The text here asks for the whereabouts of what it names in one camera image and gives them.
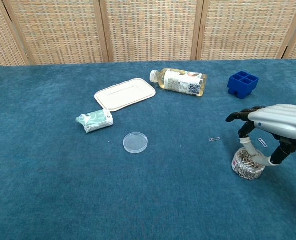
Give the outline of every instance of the barcode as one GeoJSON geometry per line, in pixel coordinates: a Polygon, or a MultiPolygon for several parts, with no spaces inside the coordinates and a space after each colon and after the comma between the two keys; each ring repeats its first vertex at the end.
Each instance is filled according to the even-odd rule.
{"type": "Polygon", "coordinates": [[[198,94],[200,91],[201,85],[199,84],[189,84],[189,93],[190,94],[198,94]]]}

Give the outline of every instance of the green tissue package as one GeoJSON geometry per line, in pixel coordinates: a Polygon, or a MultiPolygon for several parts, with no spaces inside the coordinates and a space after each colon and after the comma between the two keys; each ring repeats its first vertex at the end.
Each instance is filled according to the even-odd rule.
{"type": "Polygon", "coordinates": [[[89,133],[113,125],[113,118],[110,111],[103,109],[81,114],[76,117],[76,122],[82,124],[86,133],[89,133]]]}

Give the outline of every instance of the bottle cap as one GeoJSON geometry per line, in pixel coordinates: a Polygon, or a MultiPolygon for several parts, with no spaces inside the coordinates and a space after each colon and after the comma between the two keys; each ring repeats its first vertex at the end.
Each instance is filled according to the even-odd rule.
{"type": "Polygon", "coordinates": [[[129,133],[123,139],[124,149],[132,154],[144,151],[148,146],[148,138],[140,132],[129,133]]]}
{"type": "Polygon", "coordinates": [[[155,71],[155,70],[152,70],[150,72],[150,82],[152,82],[152,83],[158,82],[157,74],[158,74],[158,71],[155,71]]]}

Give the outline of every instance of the blue plastic container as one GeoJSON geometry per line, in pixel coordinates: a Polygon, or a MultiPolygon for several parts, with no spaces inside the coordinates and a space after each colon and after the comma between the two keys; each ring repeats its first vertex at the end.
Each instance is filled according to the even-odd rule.
{"type": "Polygon", "coordinates": [[[239,99],[244,99],[256,88],[258,80],[258,77],[240,71],[229,78],[228,93],[236,95],[239,99]]]}

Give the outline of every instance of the white tray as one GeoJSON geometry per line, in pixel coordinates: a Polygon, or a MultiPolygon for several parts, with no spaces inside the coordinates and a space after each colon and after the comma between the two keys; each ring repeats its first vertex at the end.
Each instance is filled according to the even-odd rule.
{"type": "Polygon", "coordinates": [[[115,112],[126,106],[153,97],[156,91],[143,79],[129,81],[98,91],[94,99],[103,109],[115,112]]]}

